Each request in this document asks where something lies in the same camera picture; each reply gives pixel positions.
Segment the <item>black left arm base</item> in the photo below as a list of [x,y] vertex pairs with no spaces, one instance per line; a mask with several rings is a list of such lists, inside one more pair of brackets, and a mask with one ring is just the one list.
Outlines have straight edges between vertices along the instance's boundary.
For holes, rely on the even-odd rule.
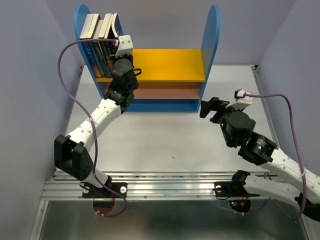
[[[92,199],[94,209],[112,210],[115,206],[115,199],[120,197],[108,191],[104,187],[98,188],[88,182],[81,182],[82,198]],[[113,182],[109,187],[122,197],[127,197],[128,184],[126,182]]]

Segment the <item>Nineteen Eighty-Four book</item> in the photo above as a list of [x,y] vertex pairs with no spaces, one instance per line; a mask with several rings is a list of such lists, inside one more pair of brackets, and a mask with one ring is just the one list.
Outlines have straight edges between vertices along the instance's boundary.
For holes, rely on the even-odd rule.
[[[100,28],[102,25],[102,20],[98,13],[93,13],[93,14],[94,14],[94,18],[89,31],[89,36],[90,36],[89,39],[98,39]],[[106,78],[107,74],[109,73],[109,70],[107,69],[107,64],[104,59],[104,55],[102,53],[100,43],[98,41],[91,41],[89,43],[90,43],[91,50],[94,54],[96,63],[101,71],[102,78]]]

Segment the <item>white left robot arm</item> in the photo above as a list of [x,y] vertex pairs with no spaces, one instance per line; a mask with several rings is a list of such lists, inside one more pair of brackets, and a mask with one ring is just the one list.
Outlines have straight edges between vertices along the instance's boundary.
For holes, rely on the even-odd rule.
[[111,178],[97,169],[97,158],[91,158],[89,151],[98,146],[98,137],[107,126],[127,110],[139,87],[133,64],[127,58],[115,62],[111,75],[107,93],[96,109],[68,135],[58,135],[54,140],[55,167],[91,184],[100,197],[111,193]]

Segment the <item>Three Days to See book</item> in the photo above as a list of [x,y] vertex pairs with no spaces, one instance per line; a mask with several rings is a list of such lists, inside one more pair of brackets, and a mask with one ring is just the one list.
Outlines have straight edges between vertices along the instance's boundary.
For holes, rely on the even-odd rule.
[[110,15],[107,27],[106,27],[106,32],[104,35],[105,39],[115,39],[118,38],[118,33],[116,29],[116,19],[117,19],[118,14],[117,13],[112,13]]

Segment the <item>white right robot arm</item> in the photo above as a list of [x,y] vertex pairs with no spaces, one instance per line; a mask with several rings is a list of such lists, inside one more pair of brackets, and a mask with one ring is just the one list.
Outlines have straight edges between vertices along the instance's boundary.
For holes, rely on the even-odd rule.
[[219,200],[242,198],[241,203],[230,201],[236,212],[247,213],[251,197],[272,198],[302,211],[308,218],[320,220],[320,178],[287,156],[272,140],[254,131],[256,122],[244,109],[247,104],[230,103],[212,97],[201,101],[200,118],[214,111],[210,119],[218,124],[224,141],[229,148],[239,148],[238,155],[249,163],[270,171],[285,182],[262,179],[256,175],[238,170],[230,181],[218,181],[213,188],[214,196]]

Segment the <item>Animal Farm book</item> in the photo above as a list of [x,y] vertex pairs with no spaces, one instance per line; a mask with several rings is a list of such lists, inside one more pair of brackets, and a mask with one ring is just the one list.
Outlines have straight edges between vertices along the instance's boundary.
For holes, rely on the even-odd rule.
[[118,13],[113,14],[112,31],[115,38],[118,38],[119,36],[124,35]]

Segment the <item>Jane Eyre book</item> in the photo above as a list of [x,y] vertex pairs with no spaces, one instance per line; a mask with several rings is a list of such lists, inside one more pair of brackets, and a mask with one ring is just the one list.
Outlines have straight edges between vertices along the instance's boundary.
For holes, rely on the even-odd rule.
[[[87,40],[90,39],[90,28],[94,19],[94,14],[90,13],[86,15],[84,25],[81,30],[81,34],[79,36],[80,40]],[[95,75],[96,78],[101,78],[102,77],[102,72],[100,71],[98,64],[96,62],[96,59],[94,57],[94,53],[91,49],[90,43],[89,42],[83,42],[81,43],[85,56],[88,60],[88,63],[90,64],[92,71]]]

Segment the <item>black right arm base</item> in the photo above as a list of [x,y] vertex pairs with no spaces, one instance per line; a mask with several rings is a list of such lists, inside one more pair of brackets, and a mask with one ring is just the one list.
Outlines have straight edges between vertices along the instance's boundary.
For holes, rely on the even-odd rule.
[[239,213],[248,213],[251,209],[250,194],[243,186],[230,181],[219,181],[214,184],[213,196],[218,200],[228,200],[231,209]]

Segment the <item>A Tale of Two Cities book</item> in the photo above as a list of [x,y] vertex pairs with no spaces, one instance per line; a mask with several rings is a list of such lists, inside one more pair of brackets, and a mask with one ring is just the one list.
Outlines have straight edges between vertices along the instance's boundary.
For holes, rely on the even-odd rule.
[[[104,16],[100,32],[98,34],[98,37],[100,39],[114,39],[115,36],[112,30],[113,16],[113,13],[107,13]],[[102,49],[104,59],[107,63],[109,63],[111,61],[111,55],[114,54],[113,43],[108,41],[100,41],[99,43]]]

